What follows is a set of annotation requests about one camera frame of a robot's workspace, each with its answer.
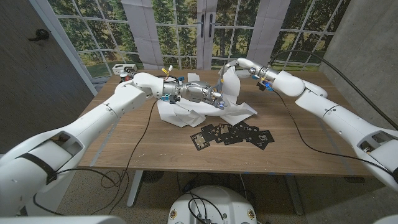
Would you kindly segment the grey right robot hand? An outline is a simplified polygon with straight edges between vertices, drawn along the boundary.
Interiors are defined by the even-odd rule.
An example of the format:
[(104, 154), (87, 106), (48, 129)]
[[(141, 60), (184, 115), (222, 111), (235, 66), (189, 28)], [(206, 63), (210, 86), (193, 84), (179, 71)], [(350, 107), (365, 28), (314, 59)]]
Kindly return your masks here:
[(270, 67), (263, 66), (246, 58), (238, 58), (223, 65), (218, 74), (223, 76), (231, 67), (241, 67), (243, 70), (235, 71), (238, 78), (253, 78), (262, 80), (275, 80), (279, 72)]

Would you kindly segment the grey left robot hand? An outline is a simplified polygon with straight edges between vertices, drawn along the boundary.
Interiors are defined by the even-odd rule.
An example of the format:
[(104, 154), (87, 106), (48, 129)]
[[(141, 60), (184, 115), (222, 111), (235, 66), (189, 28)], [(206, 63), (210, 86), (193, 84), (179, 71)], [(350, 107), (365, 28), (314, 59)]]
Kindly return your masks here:
[(229, 103), (223, 98), (222, 84), (220, 83), (211, 86), (203, 81), (164, 82), (161, 100), (176, 104), (183, 98), (194, 103), (204, 102), (221, 110), (229, 106)]

